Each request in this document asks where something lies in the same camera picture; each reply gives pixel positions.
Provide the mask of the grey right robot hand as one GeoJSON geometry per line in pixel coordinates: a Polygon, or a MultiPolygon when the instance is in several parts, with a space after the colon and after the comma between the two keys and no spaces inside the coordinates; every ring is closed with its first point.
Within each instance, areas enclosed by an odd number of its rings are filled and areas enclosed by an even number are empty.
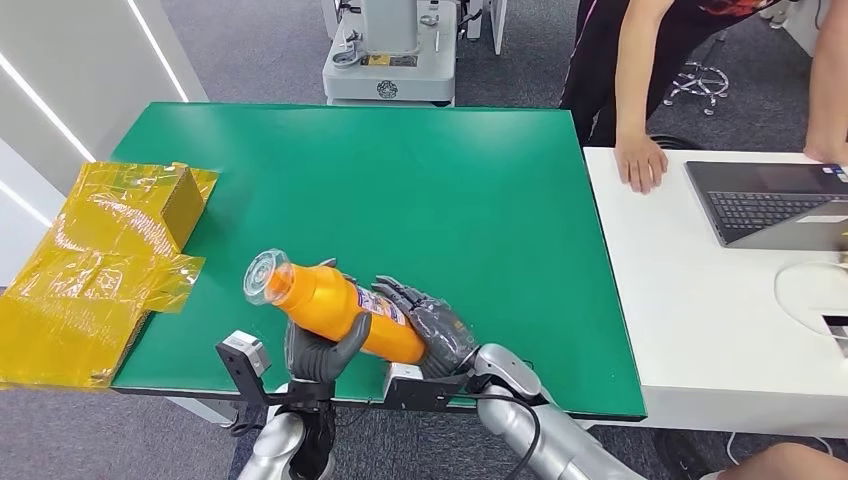
{"type": "Polygon", "coordinates": [[[445,378],[470,369],[479,343],[445,300],[386,275],[378,275],[371,287],[401,310],[423,342],[419,366],[425,378],[445,378]]]}

